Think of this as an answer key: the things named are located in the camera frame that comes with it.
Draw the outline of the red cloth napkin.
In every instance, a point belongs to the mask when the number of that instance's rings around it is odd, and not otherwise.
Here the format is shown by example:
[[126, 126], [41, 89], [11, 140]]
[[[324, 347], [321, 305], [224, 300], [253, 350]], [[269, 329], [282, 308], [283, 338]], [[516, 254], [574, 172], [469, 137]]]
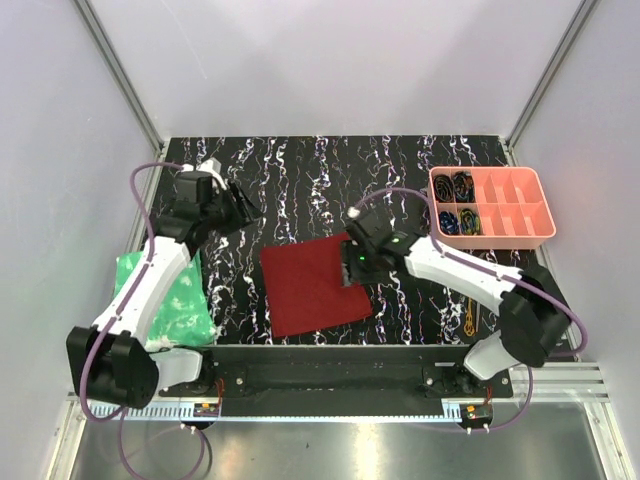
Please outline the red cloth napkin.
[[275, 338], [365, 319], [372, 305], [361, 286], [342, 284], [343, 233], [262, 249], [260, 263]]

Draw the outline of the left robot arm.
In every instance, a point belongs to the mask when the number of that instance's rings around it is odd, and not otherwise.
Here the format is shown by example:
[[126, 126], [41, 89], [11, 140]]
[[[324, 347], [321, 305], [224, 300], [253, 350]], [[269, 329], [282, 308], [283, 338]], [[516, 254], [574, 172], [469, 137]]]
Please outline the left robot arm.
[[146, 342], [170, 287], [210, 234], [230, 235], [262, 213], [235, 182], [223, 178], [215, 158], [179, 167], [175, 186], [173, 206], [145, 222], [142, 258], [122, 289], [90, 326], [75, 327], [67, 336], [74, 391], [86, 414], [91, 401], [142, 409], [159, 391], [179, 384], [196, 396], [215, 386], [216, 372], [199, 351], [148, 350]]

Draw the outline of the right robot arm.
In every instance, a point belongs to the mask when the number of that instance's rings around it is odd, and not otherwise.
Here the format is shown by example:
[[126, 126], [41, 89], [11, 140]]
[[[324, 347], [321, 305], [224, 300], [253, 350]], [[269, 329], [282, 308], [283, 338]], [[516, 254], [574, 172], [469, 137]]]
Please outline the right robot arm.
[[473, 344], [454, 384], [466, 396], [486, 389], [497, 373], [518, 364], [542, 367], [565, 331], [571, 311], [550, 272], [485, 261], [416, 231], [395, 230], [373, 213], [348, 211], [347, 240], [340, 245], [342, 284], [381, 284], [391, 273], [435, 282], [490, 310], [494, 333]]

